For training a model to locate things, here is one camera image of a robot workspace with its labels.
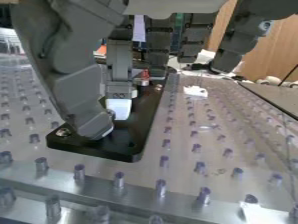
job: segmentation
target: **white object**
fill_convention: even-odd
[[[274,86],[277,86],[281,83],[281,79],[276,76],[266,76],[265,80],[268,80],[270,85]]]
[[[258,79],[256,83],[261,84],[261,85],[269,85],[270,84],[269,81],[264,80],[264,79]]]
[[[131,99],[107,99],[105,100],[107,109],[115,111],[116,119],[115,120],[127,120],[131,114],[132,109],[132,100]]]
[[[200,86],[184,86],[184,93],[190,96],[208,98],[208,90]]]

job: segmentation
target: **metal optical breadboard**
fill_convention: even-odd
[[[145,149],[165,82],[166,80],[151,83],[149,86],[139,86],[139,96],[132,100],[131,116],[125,121],[115,121],[113,132],[105,138],[91,141],[64,124],[48,134],[48,147],[123,162],[137,162]],[[57,135],[63,129],[71,130],[68,136]]]
[[[127,163],[47,147],[64,122],[27,58],[0,56],[0,186],[16,196],[0,217],[49,223],[45,199],[57,194],[63,224],[91,223],[85,210],[99,205],[112,224],[296,223],[298,122],[236,82],[170,75],[143,158]],[[208,99],[185,95],[189,85]],[[261,210],[248,215],[245,200]]]

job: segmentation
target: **aluminum surface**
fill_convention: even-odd
[[[2,173],[3,179],[12,178],[15,185],[19,178],[19,182],[27,181],[31,188],[47,183],[47,188],[64,185],[64,190],[73,189],[73,168],[84,164],[85,174],[101,180],[113,180],[115,174],[123,172],[125,184],[136,189],[140,186],[153,191],[156,181],[162,179],[166,181],[166,195],[177,193],[190,197],[192,201],[201,188],[208,187],[212,191],[209,208],[213,208],[208,211],[222,211],[228,218],[238,217],[233,209],[238,208],[238,202],[248,194],[257,197],[264,208],[286,214],[292,211],[298,197],[298,123],[234,82],[182,74],[177,79],[178,75],[170,75],[143,160],[128,164],[47,148],[44,136],[63,121],[32,68],[23,65],[25,60],[24,57],[0,60],[2,114],[9,114],[2,116],[0,125],[2,130],[9,129],[12,135],[2,132],[0,152],[12,152],[12,167],[24,164],[23,168],[16,167],[19,176],[9,175],[8,169]],[[184,87],[188,85],[206,88],[208,99],[186,96]],[[52,114],[45,113],[45,109],[51,109]],[[32,138],[32,134],[39,134],[39,138]],[[35,167],[35,160],[40,157],[48,160],[49,175],[53,169],[67,171],[71,172],[69,179],[59,176],[47,179],[45,176],[36,180],[35,170],[28,167]],[[204,169],[196,169],[198,162],[205,164]],[[244,171],[241,175],[238,172],[233,174],[236,168]],[[145,201],[140,203],[147,205],[151,200],[148,196],[143,197]],[[229,206],[228,210],[221,206],[212,207],[217,203],[230,204],[233,209],[229,210]],[[128,202],[120,200],[116,204],[127,206]],[[190,207],[185,206],[186,211],[178,210],[186,212],[185,218],[192,218]]]
[[[254,85],[249,83],[242,83],[241,85],[298,117],[298,91],[296,88]]]

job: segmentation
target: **wire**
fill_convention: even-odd
[[[282,85],[282,83],[286,81],[286,79],[290,77],[290,75],[294,73],[296,69],[298,68],[298,64],[296,65],[296,67],[292,69],[292,71],[289,72],[289,74],[286,75],[286,77],[282,79],[281,83],[278,84],[278,86]]]

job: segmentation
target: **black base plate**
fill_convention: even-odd
[[[48,147],[123,162],[137,162],[143,157],[164,90],[164,88],[157,90],[156,85],[161,84],[165,86],[165,82],[166,80],[157,81],[147,87],[139,87],[139,97],[132,100],[129,119],[115,121],[115,130],[105,138],[92,141],[79,136],[65,123],[47,135]],[[60,128],[68,128],[72,135],[69,137],[59,137],[56,132]]]

